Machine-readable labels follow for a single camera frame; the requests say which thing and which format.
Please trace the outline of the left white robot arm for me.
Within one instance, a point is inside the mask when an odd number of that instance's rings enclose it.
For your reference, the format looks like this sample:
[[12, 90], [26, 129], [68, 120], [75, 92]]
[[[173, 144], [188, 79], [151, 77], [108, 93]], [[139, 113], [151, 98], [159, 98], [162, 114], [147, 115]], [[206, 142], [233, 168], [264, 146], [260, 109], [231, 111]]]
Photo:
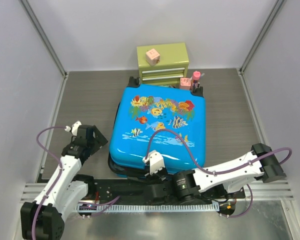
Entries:
[[80, 200], [91, 200], [97, 189], [93, 176], [79, 174], [85, 161], [108, 143], [95, 125], [80, 121], [64, 127], [70, 143], [56, 157], [57, 168], [40, 194], [20, 209], [21, 234], [25, 240], [59, 240], [68, 216]]

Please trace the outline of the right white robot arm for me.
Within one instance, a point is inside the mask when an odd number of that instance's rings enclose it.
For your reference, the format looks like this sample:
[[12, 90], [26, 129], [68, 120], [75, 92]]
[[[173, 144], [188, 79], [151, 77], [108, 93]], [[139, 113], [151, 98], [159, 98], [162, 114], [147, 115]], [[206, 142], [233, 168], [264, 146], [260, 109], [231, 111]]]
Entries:
[[287, 175], [275, 156], [278, 152], [279, 149], [272, 150], [268, 145], [257, 143], [234, 160], [180, 171], [168, 178], [163, 156], [154, 150], [144, 162], [150, 165], [148, 176], [156, 176], [159, 181], [145, 186], [145, 202], [148, 205], [202, 205], [214, 200], [207, 196], [212, 189], [217, 198], [229, 199], [255, 180], [263, 183], [282, 180]]

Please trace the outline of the blue fish-print suitcase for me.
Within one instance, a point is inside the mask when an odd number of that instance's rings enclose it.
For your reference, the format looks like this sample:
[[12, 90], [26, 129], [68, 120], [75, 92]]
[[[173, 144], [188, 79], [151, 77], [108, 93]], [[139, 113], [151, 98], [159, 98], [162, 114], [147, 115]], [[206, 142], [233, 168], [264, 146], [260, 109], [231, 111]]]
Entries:
[[206, 100], [193, 91], [142, 84], [130, 77], [117, 108], [108, 166], [117, 175], [143, 177], [146, 153], [156, 150], [169, 174], [206, 162]]

